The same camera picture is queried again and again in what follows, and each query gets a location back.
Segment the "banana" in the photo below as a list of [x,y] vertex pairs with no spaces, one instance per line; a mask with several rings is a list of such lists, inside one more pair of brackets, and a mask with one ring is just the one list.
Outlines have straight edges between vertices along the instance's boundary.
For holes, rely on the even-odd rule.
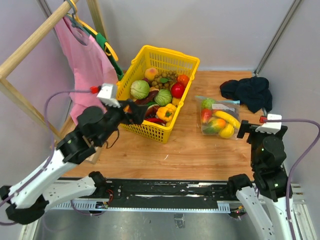
[[231,124],[236,129],[239,129],[241,126],[241,123],[239,122],[239,120],[237,118],[235,118],[234,116],[232,116],[231,114],[229,114],[225,111],[217,110],[213,113],[213,115],[215,117],[218,117],[218,118],[225,120],[226,122]]

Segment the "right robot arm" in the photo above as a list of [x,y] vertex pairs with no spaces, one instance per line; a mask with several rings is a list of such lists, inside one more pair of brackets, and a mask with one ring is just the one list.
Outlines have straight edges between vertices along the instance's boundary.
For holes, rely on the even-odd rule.
[[226,193],[241,202],[260,240],[300,239],[293,220],[293,192],[283,168],[287,158],[283,137],[287,130],[279,122],[256,125],[242,120],[237,134],[239,139],[248,134],[254,181],[246,174],[231,176]]

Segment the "mango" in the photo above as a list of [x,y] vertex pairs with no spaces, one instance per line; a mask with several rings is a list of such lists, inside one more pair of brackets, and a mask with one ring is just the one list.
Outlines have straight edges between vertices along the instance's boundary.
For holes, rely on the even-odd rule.
[[221,118],[211,118],[208,123],[202,126],[202,132],[205,135],[218,134],[226,124],[227,122]]

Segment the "clear zip top bag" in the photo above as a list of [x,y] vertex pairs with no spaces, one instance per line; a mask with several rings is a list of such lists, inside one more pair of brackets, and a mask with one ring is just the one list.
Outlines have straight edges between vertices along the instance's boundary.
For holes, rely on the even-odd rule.
[[195,97],[199,110],[199,127],[205,136],[222,139],[236,138],[240,129],[240,102],[238,100],[218,101],[210,97]]

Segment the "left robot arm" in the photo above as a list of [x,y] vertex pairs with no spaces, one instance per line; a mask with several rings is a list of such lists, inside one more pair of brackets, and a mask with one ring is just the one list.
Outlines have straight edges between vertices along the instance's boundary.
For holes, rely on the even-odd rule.
[[102,147],[120,124],[142,124],[147,105],[137,105],[131,99],[108,105],[107,111],[98,106],[86,108],[78,116],[78,124],[51,151],[51,155],[30,175],[13,186],[0,188],[2,203],[8,203],[5,213],[10,224],[30,224],[51,208],[79,197],[107,193],[107,182],[99,171],[60,187],[52,184],[64,173],[80,165]]

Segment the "red orange fruit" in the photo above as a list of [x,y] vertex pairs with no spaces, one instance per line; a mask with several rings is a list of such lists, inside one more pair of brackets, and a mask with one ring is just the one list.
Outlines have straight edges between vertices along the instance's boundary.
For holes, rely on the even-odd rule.
[[203,108],[201,110],[200,120],[202,124],[207,124],[212,117],[212,110],[208,108]]

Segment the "green custard apple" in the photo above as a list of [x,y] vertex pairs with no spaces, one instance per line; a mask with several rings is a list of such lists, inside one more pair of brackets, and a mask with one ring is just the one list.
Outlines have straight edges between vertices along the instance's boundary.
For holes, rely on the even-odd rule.
[[201,102],[201,108],[202,109],[213,109],[213,105],[216,103],[216,101],[212,98],[206,98]]

